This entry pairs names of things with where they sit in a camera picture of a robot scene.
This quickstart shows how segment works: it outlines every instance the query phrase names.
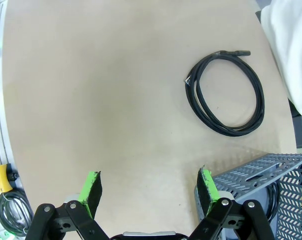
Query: cable connector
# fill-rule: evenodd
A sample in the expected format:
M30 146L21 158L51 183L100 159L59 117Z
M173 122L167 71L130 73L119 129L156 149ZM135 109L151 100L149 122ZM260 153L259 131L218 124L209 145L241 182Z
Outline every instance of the cable connector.
M238 51L221 51L221 54L228 54L233 56L250 56L251 52L247 50L238 50Z

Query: perforated basket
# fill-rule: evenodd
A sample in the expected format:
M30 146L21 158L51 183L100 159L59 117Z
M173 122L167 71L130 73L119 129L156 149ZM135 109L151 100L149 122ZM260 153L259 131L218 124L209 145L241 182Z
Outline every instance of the perforated basket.
M276 239L302 240L302 154L267 154L213 177L218 190L237 201L279 180Z

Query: table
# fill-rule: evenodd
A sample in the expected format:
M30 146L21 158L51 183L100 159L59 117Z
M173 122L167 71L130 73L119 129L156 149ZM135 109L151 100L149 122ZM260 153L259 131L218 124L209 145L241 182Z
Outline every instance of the table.
M89 171L102 171L95 219L110 237L190 234L202 165L215 175L265 153L296 152L286 92L246 0L15 0L5 21L7 126L34 210L60 206ZM243 59L263 86L264 121L243 137L209 129L186 98L189 70L218 50L250 50ZM236 66L215 61L202 78L219 119L249 119L255 94Z

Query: white cloth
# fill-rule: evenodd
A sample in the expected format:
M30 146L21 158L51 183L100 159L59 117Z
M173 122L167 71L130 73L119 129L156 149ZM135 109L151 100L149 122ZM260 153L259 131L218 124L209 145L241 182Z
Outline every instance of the white cloth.
M288 98L302 115L302 0L272 0L261 11L261 25Z

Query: tabletop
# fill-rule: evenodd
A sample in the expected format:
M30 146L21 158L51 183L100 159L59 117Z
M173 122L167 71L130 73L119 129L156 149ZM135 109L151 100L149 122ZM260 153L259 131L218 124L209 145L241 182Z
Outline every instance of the tabletop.
M245 136L212 131L187 101L188 72L219 50L250 50L241 58L263 87L263 123ZM201 87L227 125L254 112L253 87L230 62L211 63ZM296 152L286 92L246 0L9 1L3 96L32 208L60 206L89 171L101 171L95 219L109 237L190 234L201 166L216 175L266 153Z

